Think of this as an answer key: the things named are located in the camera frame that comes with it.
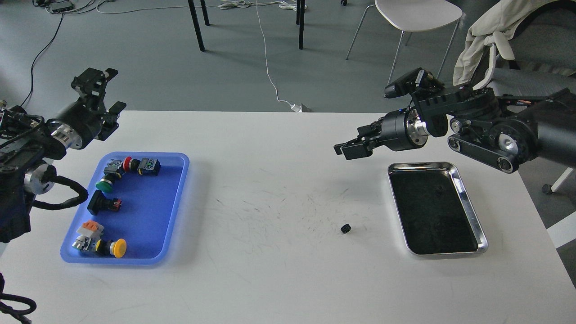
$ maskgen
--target black cable sleeve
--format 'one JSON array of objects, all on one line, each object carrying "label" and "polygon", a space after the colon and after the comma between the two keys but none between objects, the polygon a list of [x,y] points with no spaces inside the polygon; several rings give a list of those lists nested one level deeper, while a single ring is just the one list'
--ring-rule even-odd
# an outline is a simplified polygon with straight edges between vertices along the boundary
[{"label": "black cable sleeve", "polygon": [[32,203],[32,206],[34,206],[36,208],[40,208],[40,209],[46,209],[46,210],[61,210],[61,209],[66,209],[66,208],[78,206],[88,199],[88,191],[84,187],[82,187],[81,184],[79,184],[78,182],[76,182],[74,180],[71,180],[71,179],[68,179],[64,176],[59,175],[51,181],[53,181],[54,183],[62,184],[63,186],[69,187],[70,189],[74,190],[78,194],[78,196],[76,196],[74,198],[70,198],[67,201],[64,201],[60,204],[49,204],[47,202],[35,200]]},{"label": "black cable sleeve", "polygon": [[[11,295],[8,293],[3,293],[4,290],[4,276],[0,273],[0,312],[4,314],[11,315],[16,318],[21,323],[31,323],[31,321],[24,315],[28,315],[36,310],[36,302],[30,298]],[[6,305],[1,300],[10,300],[17,303],[22,303],[28,306],[26,310],[15,310],[12,307]]]},{"label": "black cable sleeve", "polygon": [[42,125],[44,125],[44,117],[42,116],[37,116],[37,115],[28,115],[28,117],[35,117],[35,118],[39,118],[40,122],[38,123],[38,125],[34,126],[33,128],[23,132],[22,134],[19,134],[17,136],[14,136],[13,138],[7,140],[6,142],[0,144],[0,149],[5,148],[6,146],[8,146],[11,143],[16,142],[17,140],[19,140],[22,137],[25,137],[29,134],[32,134],[35,130],[39,129],[40,127],[42,127]]}]

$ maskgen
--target plastic tray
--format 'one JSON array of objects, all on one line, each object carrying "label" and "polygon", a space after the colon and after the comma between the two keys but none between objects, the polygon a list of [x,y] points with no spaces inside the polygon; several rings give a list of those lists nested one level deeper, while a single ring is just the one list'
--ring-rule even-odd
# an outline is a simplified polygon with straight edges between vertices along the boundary
[{"label": "plastic tray", "polygon": [[[96,191],[96,182],[104,175],[110,159],[124,160],[150,157],[160,161],[158,176],[138,175],[127,172],[116,180],[108,199],[120,198],[118,212],[101,210],[93,216],[87,207]],[[78,211],[62,242],[60,256],[68,263],[96,263],[106,265],[151,265],[160,261],[168,251],[176,219],[182,188],[190,160],[182,153],[165,152],[112,152],[104,156],[90,180],[88,200],[78,206]],[[104,226],[103,239],[126,240],[126,253],[122,258],[101,257],[90,252],[80,252],[72,243],[82,223],[94,220]]]}]

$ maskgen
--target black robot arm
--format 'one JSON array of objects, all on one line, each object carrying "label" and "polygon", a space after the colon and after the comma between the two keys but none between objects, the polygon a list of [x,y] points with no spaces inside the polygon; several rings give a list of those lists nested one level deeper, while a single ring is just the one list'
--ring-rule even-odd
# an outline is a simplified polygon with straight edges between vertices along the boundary
[{"label": "black robot arm", "polygon": [[[506,173],[537,156],[576,164],[576,95],[568,89],[548,97],[496,97],[491,88],[444,87],[418,68],[385,89],[388,98],[407,94],[414,105],[359,127],[355,139],[334,146],[336,154],[351,160],[381,145],[421,148],[428,136],[444,136],[450,127],[451,149]],[[510,106],[525,108],[515,113]],[[453,116],[449,122],[447,115]]]},{"label": "black robot arm", "polygon": [[[114,69],[87,69],[74,77],[71,87],[79,98],[56,117],[27,114],[22,107],[0,109],[0,242],[7,243],[29,232],[30,209],[64,209],[81,204],[88,193],[77,182],[58,176],[45,159],[60,160],[66,149],[83,149],[92,139],[105,140],[117,128],[117,119],[126,104],[104,106],[108,81],[118,74]],[[36,200],[54,183],[73,189],[78,196],[61,204]]]}]

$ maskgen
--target table surface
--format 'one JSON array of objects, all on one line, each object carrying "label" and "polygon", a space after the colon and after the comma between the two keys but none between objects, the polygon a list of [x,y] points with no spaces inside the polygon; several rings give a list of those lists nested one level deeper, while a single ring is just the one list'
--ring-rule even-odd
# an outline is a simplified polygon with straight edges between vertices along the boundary
[{"label": "table surface", "polygon": [[[518,174],[460,156],[445,138],[366,159],[335,154],[335,143],[379,116],[123,112],[108,140],[54,165],[87,185],[112,151],[185,153],[166,257],[153,266],[65,263],[59,249],[75,209],[34,209],[32,232],[0,257],[5,292],[36,300],[29,317],[43,323],[574,323],[576,289]],[[424,161],[456,165],[486,253],[408,252],[386,169]],[[71,195],[54,187],[42,200]]]}]

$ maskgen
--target metal tray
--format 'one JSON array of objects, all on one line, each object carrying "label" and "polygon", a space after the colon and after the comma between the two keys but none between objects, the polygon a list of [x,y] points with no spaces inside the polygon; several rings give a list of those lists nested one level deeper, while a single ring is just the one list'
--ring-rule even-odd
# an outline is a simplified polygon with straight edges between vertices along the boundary
[{"label": "metal tray", "polygon": [[388,167],[404,240],[415,255],[483,253],[488,241],[456,167],[448,162]]}]

